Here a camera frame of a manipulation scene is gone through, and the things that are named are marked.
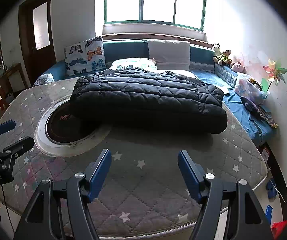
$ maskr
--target window pane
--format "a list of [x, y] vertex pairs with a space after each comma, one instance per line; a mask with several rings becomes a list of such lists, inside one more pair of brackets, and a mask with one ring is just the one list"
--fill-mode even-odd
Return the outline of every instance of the window pane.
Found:
[[139, 20], [139, 0], [107, 0], [107, 22]]
[[174, 0], [143, 0], [143, 19], [173, 22]]
[[48, 32], [48, 2], [33, 9], [33, 30], [35, 33], [36, 49], [50, 45]]
[[176, 24], [201, 28], [203, 0], [177, 0]]

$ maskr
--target red object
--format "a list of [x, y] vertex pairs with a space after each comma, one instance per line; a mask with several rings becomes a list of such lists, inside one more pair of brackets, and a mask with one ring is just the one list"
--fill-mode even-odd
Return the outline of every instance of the red object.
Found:
[[287, 224], [287, 220], [272, 224], [271, 231], [275, 239], [277, 239], [277, 237], [281, 234], [286, 224]]

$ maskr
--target blue sofa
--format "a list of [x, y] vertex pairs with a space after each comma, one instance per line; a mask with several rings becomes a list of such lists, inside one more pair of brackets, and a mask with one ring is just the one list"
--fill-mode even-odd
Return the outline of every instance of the blue sofa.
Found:
[[[103, 42], [106, 66], [109, 68], [117, 59], [130, 57], [149, 58], [148, 43], [145, 40], [118, 40]], [[205, 83], [227, 87], [230, 94], [224, 96], [224, 103], [237, 117], [238, 121], [247, 131], [256, 146], [262, 145], [270, 139], [274, 130], [270, 125], [250, 114], [242, 104], [240, 97], [233, 91], [237, 73], [228, 66], [219, 66], [213, 62], [214, 51], [212, 49], [190, 45], [190, 72], [194, 73]], [[66, 75], [64, 60], [57, 62], [44, 74], [51, 73], [54, 81], [85, 76], [96, 71], [82, 73], [74, 76]]]

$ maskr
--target black puffer jacket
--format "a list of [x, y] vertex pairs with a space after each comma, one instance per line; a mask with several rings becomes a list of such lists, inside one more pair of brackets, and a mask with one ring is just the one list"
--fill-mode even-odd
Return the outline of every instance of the black puffer jacket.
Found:
[[72, 114], [85, 120], [183, 132], [221, 133], [227, 126], [224, 93], [199, 79], [127, 68], [79, 78]]

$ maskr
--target white circular rim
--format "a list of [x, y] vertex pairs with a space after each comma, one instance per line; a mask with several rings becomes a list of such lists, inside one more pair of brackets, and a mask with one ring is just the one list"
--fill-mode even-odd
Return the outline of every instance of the white circular rim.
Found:
[[46, 123], [48, 122], [50, 115], [59, 106], [67, 102], [69, 98], [70, 95], [56, 101], [49, 109], [45, 111], [45, 113], [42, 115], [41, 119], [38, 122], [34, 134], [34, 140], [39, 151], [45, 155], [62, 158], [80, 155], [96, 147], [111, 131], [111, 125], [102, 124], [85, 138], [70, 144], [59, 144], [54, 143], [52, 140], [49, 140], [46, 134]]

